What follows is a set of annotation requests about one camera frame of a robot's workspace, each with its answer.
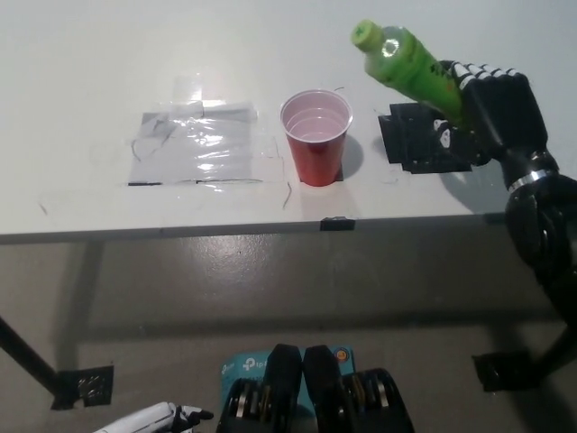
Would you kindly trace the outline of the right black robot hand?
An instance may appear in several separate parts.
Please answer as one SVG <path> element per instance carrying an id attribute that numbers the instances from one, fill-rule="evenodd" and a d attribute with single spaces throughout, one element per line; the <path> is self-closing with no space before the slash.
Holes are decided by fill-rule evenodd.
<path id="1" fill-rule="evenodd" d="M 474 165 L 493 159 L 510 170 L 539 165 L 546 152 L 547 131 L 526 75 L 487 63 L 443 60 L 441 66 L 458 85 L 463 123 L 436 120 L 440 144 Z"/>

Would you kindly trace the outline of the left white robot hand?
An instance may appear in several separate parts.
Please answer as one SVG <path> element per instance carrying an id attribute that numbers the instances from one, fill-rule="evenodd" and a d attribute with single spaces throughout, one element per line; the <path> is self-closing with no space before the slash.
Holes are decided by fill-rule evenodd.
<path id="1" fill-rule="evenodd" d="M 96 433 L 193 432 L 203 420 L 214 413 L 188 405 L 160 402 L 98 429 Z"/>

